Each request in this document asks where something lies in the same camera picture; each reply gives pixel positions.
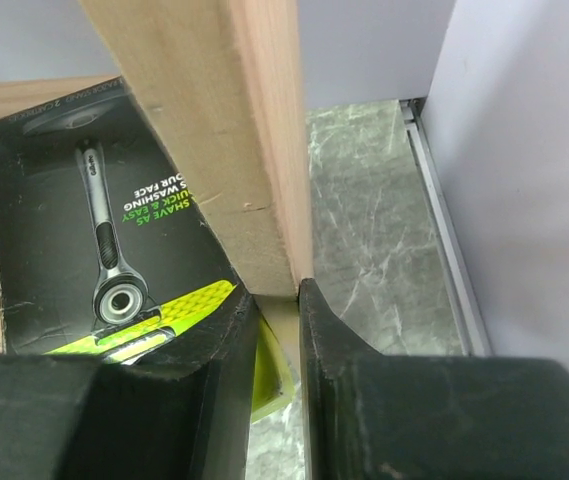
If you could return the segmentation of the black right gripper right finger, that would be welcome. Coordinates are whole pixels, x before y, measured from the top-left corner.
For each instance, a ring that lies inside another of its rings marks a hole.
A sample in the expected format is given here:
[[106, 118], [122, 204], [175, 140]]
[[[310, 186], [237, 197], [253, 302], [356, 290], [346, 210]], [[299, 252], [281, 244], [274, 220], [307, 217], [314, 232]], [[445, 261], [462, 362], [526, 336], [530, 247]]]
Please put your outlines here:
[[548, 359], [385, 355], [298, 296], [311, 479], [569, 479], [569, 372]]

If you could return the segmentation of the black green razor box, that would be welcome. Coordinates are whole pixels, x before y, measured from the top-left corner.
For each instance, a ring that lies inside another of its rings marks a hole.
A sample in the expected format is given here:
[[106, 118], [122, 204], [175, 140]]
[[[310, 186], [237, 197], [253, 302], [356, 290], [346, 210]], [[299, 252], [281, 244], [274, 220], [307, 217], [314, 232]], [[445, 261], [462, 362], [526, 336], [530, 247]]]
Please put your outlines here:
[[6, 354], [138, 363], [243, 291], [122, 79], [0, 119]]

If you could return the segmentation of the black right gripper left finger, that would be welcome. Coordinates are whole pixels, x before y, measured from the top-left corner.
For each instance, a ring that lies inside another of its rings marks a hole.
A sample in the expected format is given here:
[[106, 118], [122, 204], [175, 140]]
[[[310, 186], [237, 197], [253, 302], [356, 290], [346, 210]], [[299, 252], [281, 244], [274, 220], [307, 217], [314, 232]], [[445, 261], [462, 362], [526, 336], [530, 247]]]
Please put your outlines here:
[[0, 479], [240, 479], [258, 312], [234, 293], [126, 366], [0, 355]]

